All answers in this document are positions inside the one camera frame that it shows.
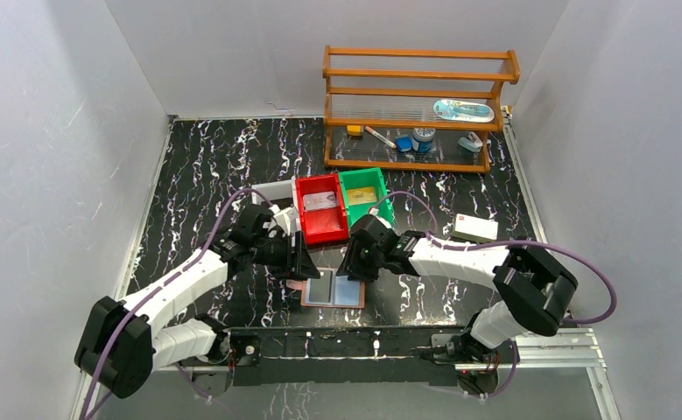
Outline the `white silver card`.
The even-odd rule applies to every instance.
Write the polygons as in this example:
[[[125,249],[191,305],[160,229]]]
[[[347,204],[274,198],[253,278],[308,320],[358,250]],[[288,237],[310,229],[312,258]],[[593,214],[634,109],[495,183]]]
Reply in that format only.
[[[338,206],[334,192],[314,192],[302,196],[303,208],[306,212],[332,209]]]

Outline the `yellow small block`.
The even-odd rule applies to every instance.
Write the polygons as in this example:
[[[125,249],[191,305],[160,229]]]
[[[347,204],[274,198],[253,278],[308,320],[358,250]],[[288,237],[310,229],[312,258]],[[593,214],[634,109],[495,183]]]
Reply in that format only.
[[[346,133],[349,137],[361,137],[363,135],[364,128],[360,125],[347,125]]]

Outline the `gold yellow card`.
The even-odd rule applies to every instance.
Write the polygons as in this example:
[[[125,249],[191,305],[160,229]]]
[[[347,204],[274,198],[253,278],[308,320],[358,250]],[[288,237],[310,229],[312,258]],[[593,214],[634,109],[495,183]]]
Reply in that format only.
[[[346,196],[350,206],[374,204],[377,202],[376,189],[373,186],[347,189]]]

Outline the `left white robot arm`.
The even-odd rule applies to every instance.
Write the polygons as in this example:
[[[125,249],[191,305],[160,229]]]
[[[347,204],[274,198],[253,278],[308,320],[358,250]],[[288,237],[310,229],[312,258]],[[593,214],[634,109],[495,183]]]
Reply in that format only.
[[[248,204],[236,222],[213,232],[204,247],[147,287],[121,300],[103,297],[89,313],[74,364],[114,396],[133,395],[152,372],[198,358],[234,362],[227,327],[207,314],[171,326],[197,298],[262,265],[277,278],[318,277],[295,207]]]

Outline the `white box red label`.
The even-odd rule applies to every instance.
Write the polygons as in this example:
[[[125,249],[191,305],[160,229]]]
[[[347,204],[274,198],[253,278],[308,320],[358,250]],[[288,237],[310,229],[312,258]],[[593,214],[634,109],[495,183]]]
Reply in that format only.
[[[453,221],[452,238],[465,242],[494,242],[497,240],[498,223],[465,214],[457,214]]]

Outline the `red plastic bin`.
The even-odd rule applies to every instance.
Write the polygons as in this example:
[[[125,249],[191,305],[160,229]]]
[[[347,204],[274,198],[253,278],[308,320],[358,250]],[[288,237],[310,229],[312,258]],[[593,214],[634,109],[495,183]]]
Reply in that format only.
[[[336,173],[296,179],[296,195],[301,231],[309,247],[344,242],[347,226],[340,204],[340,186]],[[309,193],[334,192],[338,206],[332,209],[306,212],[302,196]]]

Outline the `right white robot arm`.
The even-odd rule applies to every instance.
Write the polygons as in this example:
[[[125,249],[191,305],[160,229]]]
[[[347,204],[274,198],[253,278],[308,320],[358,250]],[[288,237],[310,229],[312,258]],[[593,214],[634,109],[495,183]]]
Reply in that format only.
[[[397,234],[389,223],[367,214],[349,231],[341,276],[374,282],[380,270],[415,277],[448,277],[490,286],[500,301],[479,311],[462,339],[463,353],[484,362],[504,341],[522,333],[555,335],[578,281],[537,243],[484,247],[443,241],[407,230]]]

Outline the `clear blister package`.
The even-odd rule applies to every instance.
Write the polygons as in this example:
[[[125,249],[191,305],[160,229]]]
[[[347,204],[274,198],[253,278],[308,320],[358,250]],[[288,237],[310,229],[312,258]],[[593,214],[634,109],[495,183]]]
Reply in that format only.
[[[460,123],[489,123],[495,111],[483,103],[455,99],[439,99],[432,105],[434,114],[441,119]]]

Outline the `green plastic bin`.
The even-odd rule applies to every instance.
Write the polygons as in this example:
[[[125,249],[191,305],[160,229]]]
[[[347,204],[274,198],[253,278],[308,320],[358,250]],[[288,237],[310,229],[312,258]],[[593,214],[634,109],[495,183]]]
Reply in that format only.
[[[340,171],[337,177],[340,186],[340,204],[346,217],[346,237],[349,237],[353,224],[389,192],[380,168]]]

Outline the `white plastic bin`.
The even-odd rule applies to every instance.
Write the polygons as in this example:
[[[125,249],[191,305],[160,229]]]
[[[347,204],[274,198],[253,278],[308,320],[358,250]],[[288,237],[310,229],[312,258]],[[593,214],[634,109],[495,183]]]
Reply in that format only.
[[[251,202],[253,204],[263,205],[271,208],[271,205],[263,200],[264,196],[272,203],[273,206],[278,208],[274,214],[279,209],[286,207],[296,207],[299,210],[295,183],[296,180],[291,178],[282,181],[254,185],[252,188],[256,190],[257,193],[254,192],[251,194]]]

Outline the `blue small block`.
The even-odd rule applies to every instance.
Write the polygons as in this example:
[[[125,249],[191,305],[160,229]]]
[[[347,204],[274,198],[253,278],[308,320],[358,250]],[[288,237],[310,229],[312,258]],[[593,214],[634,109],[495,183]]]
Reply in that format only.
[[[412,150],[412,140],[409,136],[399,136],[395,139],[396,149],[399,152],[409,152]]]

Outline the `wooden shelf rack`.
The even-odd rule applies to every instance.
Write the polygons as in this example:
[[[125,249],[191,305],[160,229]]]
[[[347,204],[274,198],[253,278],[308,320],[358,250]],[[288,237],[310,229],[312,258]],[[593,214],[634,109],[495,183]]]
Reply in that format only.
[[[326,46],[323,123],[327,167],[486,173],[491,163],[489,135],[503,129],[503,87],[521,76],[517,54],[506,51],[451,51]],[[438,118],[439,99],[483,103],[495,111],[486,123]],[[393,150],[372,135],[350,137],[347,125],[370,126],[395,143],[415,128],[436,129],[427,153]],[[468,132],[484,142],[479,153],[463,150],[458,140]]]

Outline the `grey stapler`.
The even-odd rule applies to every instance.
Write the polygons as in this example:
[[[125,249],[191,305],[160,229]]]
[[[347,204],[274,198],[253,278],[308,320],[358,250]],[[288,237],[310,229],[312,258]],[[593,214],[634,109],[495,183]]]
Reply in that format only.
[[[458,145],[465,151],[479,153],[482,150],[484,142],[476,133],[470,131],[458,140]]]

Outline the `red white marker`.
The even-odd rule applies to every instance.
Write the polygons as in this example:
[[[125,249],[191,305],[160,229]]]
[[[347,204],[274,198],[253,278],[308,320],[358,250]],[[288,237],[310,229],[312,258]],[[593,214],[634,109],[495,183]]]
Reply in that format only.
[[[377,132],[376,130],[371,128],[370,126],[364,126],[364,130],[367,133],[369,133],[370,135],[372,135],[374,138],[376,138],[377,140],[382,142],[383,144],[392,148],[393,150],[395,150],[397,148],[397,145],[394,142],[392,142],[389,138],[387,138],[386,136],[383,136],[382,134],[380,134],[379,132]]]

